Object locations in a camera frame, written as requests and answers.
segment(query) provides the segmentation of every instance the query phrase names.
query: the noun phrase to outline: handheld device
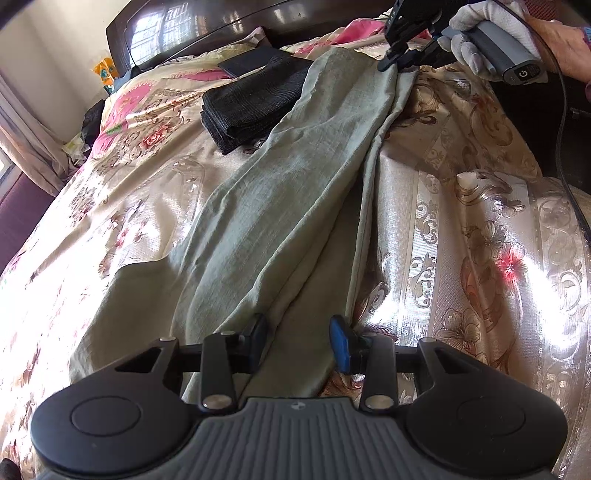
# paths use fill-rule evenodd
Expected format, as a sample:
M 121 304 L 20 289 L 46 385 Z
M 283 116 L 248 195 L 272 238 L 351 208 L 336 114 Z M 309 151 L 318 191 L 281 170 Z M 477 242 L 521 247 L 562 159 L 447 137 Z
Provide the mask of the handheld device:
M 161 338 L 45 400 L 31 439 L 44 480 L 550 480 L 567 436 L 548 397 L 433 338 L 396 346 L 330 320 L 337 368 L 365 374 L 349 398 L 249 398 L 232 373 L 255 373 L 263 316 L 199 345 Z M 200 372 L 195 404 L 183 372 Z M 418 398 L 398 405 L 397 373 Z
M 437 40 L 421 50 L 409 50 L 407 43 L 423 30 L 429 30 L 436 38 L 452 37 L 458 33 L 468 36 L 482 54 L 495 67 L 504 82 L 510 85 L 527 85 L 545 73 L 542 62 L 506 31 L 493 22 L 480 22 L 467 32 L 458 32 L 449 27 L 449 20 L 465 0 L 398 0 L 386 22 L 385 36 L 390 49 L 379 61 L 378 70 L 384 71 L 396 63 L 398 68 L 431 65 L 442 67 L 456 61 L 452 53 L 444 51 Z
M 466 32 L 447 27 L 441 34 L 450 38 L 458 34 L 467 36 L 509 85 L 527 85 L 545 73 L 542 62 L 514 37 L 488 20 Z

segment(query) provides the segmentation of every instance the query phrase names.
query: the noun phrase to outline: hand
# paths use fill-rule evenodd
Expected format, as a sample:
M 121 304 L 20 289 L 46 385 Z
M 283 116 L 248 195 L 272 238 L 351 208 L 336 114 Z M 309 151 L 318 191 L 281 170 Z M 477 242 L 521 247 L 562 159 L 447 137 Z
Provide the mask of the hand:
M 521 18 L 528 15 L 526 7 L 518 0 L 502 1 Z M 451 18 L 449 25 L 454 30 L 466 31 L 477 26 L 483 20 L 489 20 L 498 27 L 501 27 L 521 43 L 535 58 L 541 60 L 540 52 L 535 45 L 530 31 L 509 12 L 492 0 L 461 7 L 457 11 L 457 14 Z M 441 48 L 451 51 L 456 56 L 457 61 L 469 67 L 475 75 L 486 80 L 501 80 L 495 68 L 465 35 L 454 35 L 453 38 L 440 37 L 437 41 Z

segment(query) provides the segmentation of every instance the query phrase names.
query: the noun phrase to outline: gray-green cloth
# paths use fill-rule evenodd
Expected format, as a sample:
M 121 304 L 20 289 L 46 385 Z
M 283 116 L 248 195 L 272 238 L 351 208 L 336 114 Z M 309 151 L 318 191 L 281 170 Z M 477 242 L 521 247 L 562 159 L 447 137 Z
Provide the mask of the gray-green cloth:
M 266 356 L 243 395 L 315 394 L 333 365 L 329 319 L 349 315 L 363 274 L 375 160 L 414 78 L 344 48 L 317 59 L 293 110 L 213 192 L 188 237 L 116 273 L 71 379 L 158 337 L 197 343 L 265 313 Z M 196 382 L 187 379 L 185 401 Z

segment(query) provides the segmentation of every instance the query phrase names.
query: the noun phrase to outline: black folded fabric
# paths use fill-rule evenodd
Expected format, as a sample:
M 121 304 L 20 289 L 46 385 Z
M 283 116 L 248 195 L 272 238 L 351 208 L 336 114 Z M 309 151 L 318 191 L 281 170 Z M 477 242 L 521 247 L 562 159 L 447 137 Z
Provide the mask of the black folded fabric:
M 260 71 L 203 95 L 203 125 L 223 155 L 267 135 L 301 96 L 311 60 L 273 57 Z

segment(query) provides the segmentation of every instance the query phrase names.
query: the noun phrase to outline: floral bedspread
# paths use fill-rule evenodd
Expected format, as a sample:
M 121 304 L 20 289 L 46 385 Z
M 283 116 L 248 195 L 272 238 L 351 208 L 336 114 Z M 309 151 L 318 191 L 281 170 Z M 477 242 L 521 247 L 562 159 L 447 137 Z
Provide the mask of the floral bedspread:
M 314 59 L 341 44 L 378 58 L 381 28 L 356 21 L 288 50 Z M 161 66 L 109 98 L 90 160 L 0 277 L 0 441 L 25 480 L 36 469 L 31 415 L 68 385 L 70 354 L 114 272 L 165 256 L 258 148 L 222 157 L 200 98 L 231 81 L 218 62 L 259 41 L 260 31 Z M 569 420 L 555 473 L 586 478 L 591 258 L 560 184 L 541 178 L 488 84 L 456 66 L 423 68 L 382 146 L 376 189 L 356 327 L 403 345 L 435 336 L 547 394 Z M 399 380 L 411 401 L 412 378 Z M 335 373 L 321 394 L 358 401 L 362 385 Z
M 290 51 L 316 58 L 333 45 L 361 46 L 383 24 L 359 19 Z M 222 156 L 200 113 L 203 93 L 231 81 L 217 64 L 260 42 L 267 39 L 258 28 L 143 73 L 112 95 L 89 160 L 0 277 L 0 443 L 24 480 L 37 469 L 31 415 L 69 385 L 70 354 L 115 271 L 168 254 L 211 192 L 259 147 Z

